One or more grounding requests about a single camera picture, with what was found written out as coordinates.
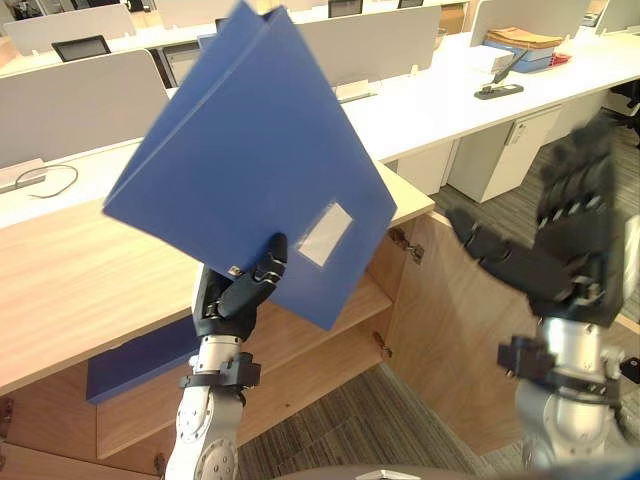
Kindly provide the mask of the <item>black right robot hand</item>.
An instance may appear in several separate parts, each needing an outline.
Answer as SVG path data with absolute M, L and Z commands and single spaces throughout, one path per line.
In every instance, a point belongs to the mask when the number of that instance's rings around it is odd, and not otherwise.
M 623 303 L 623 212 L 616 201 L 614 125 L 598 115 L 571 132 L 542 170 L 532 246 L 461 207 L 446 212 L 469 256 L 524 293 L 534 315 L 609 327 Z

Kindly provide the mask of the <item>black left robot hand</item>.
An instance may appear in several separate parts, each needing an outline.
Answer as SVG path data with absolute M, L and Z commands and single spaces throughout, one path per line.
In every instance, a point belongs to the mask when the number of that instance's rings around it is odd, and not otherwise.
M 192 299 L 196 335 L 226 335 L 246 341 L 255 328 L 257 308 L 285 273 L 287 248 L 287 236 L 274 234 L 260 259 L 233 279 L 200 264 Z

